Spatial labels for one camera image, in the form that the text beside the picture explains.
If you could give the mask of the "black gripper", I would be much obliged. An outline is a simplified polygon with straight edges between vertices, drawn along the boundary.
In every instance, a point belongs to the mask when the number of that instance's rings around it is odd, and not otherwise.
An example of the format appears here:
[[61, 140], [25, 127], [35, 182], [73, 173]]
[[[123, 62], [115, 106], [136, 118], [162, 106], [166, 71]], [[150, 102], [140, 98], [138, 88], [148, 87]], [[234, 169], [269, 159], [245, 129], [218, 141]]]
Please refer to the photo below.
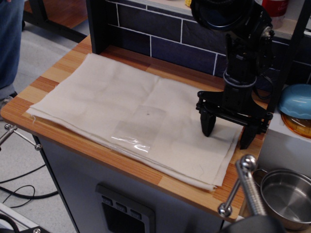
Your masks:
[[255, 136], [266, 133], [273, 114], [255, 103], [252, 92], [256, 81], [239, 83], [225, 80], [224, 91], [199, 91], [196, 109], [200, 113], [202, 132], [209, 137], [216, 118], [244, 126], [240, 149], [247, 149]]

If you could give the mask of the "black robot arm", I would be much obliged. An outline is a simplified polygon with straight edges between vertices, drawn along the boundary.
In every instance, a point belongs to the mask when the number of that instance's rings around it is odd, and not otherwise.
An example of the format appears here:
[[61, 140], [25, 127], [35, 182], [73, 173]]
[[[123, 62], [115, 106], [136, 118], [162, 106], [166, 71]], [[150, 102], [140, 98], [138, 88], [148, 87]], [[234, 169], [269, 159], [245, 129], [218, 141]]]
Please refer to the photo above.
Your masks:
[[240, 148], [265, 133], [273, 115], [255, 103], [257, 79], [272, 65], [272, 20], [253, 0], [194, 0], [194, 19], [203, 27], [225, 33], [227, 67], [222, 92], [199, 91], [196, 105], [201, 128], [209, 136], [217, 118], [244, 127]]

